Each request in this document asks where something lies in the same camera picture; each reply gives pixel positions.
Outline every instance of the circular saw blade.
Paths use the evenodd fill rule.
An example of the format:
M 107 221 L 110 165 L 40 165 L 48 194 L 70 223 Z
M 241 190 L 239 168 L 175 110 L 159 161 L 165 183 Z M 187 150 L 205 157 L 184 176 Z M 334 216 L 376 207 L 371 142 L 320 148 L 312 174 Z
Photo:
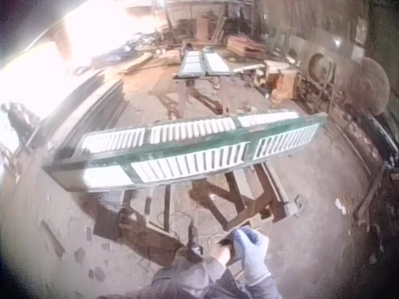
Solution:
M 371 58 L 355 60 L 348 79 L 347 94 L 359 113 L 379 115 L 388 105 L 390 83 L 381 65 Z

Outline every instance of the blue glove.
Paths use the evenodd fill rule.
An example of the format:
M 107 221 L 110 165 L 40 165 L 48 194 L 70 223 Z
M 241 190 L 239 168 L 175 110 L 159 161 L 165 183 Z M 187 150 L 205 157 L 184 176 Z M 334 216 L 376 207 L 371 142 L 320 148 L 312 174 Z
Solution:
M 256 230 L 241 228 L 232 231 L 235 258 L 241 260 L 247 285 L 255 285 L 271 273 L 264 264 L 269 238 Z

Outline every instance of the concrete floor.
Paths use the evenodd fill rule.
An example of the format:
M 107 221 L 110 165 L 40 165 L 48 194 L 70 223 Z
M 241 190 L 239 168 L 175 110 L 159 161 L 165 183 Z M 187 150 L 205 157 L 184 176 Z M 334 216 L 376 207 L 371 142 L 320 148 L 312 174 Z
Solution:
M 157 67 L 124 77 L 130 103 L 116 127 L 169 119 L 168 110 L 177 101 L 171 74 L 177 70 L 178 67 Z M 256 107 L 258 111 L 272 107 L 255 89 L 243 85 L 239 79 L 228 82 L 232 111 L 244 106 Z M 214 115 L 218 92 L 207 80 L 197 81 L 196 89 L 196 98 L 191 97 L 186 106 L 187 116 Z M 299 110 L 292 101 L 284 101 L 281 107 Z M 331 146 L 321 129 L 305 149 L 271 161 L 289 199 L 300 194 L 308 202 L 299 218 L 290 217 L 263 227 L 270 237 L 266 263 L 286 299 L 341 297 L 340 292 L 353 284 L 356 269 L 365 262 L 365 229 L 354 227 L 351 217 L 343 216 L 334 202 L 339 198 L 350 214 L 364 197 L 369 182 L 349 146 L 343 139 L 338 142 L 338 146 Z M 95 235 L 87 241 L 86 227 L 94 226 L 93 215 L 87 209 L 92 202 L 65 192 L 51 180 L 41 170 L 46 156 L 44 149 L 23 155 L 21 180 L 15 184 L 5 177 L 0 198 L 2 256 L 21 281 L 38 292 L 57 298 L 77 298 L 79 292 L 93 298 L 138 290 L 172 260 L 180 243 L 186 243 L 191 218 L 207 252 L 207 242 L 223 233 L 220 214 L 227 220 L 234 217 L 234 204 L 224 198 L 223 190 L 228 191 L 226 179 L 217 175 L 176 186 L 175 227 L 179 240 L 160 239 L 138 229 L 124 234 L 119 242 Z M 162 188 L 157 188 L 155 194 L 161 194 Z M 132 207 L 142 211 L 145 196 L 146 190 L 138 190 Z M 152 221 L 156 223 L 161 215 L 157 219 L 157 213 L 154 214 Z M 65 248 L 62 260 L 41 228 L 43 220 Z M 111 244 L 110 250 L 102 247 L 107 243 Z M 85 250 L 81 264 L 74 257 L 79 248 Z M 88 277 L 89 270 L 95 267 L 104 271 L 103 282 Z

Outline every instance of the gray jacket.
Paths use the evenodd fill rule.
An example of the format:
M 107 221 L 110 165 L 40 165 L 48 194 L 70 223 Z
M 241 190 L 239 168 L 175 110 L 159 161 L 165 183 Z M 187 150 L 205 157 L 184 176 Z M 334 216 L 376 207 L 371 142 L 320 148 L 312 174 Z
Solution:
M 251 287 L 234 280 L 229 270 L 214 258 L 190 264 L 175 259 L 171 267 L 161 269 L 153 283 L 137 293 L 109 295 L 100 299 L 158 299 L 158 298 L 204 298 L 204 299 L 281 299 L 276 281 L 270 276 Z

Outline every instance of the hand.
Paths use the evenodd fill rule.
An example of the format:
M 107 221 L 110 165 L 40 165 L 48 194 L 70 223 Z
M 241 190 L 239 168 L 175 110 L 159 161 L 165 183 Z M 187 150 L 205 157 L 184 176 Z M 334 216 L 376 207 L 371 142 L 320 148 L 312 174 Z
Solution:
M 255 285 L 271 273 L 264 264 L 269 238 L 256 230 L 242 228 L 232 231 L 236 258 L 241 265 L 249 286 Z
M 211 257 L 218 260 L 223 266 L 226 266 L 230 260 L 230 246 L 215 244 L 211 249 Z

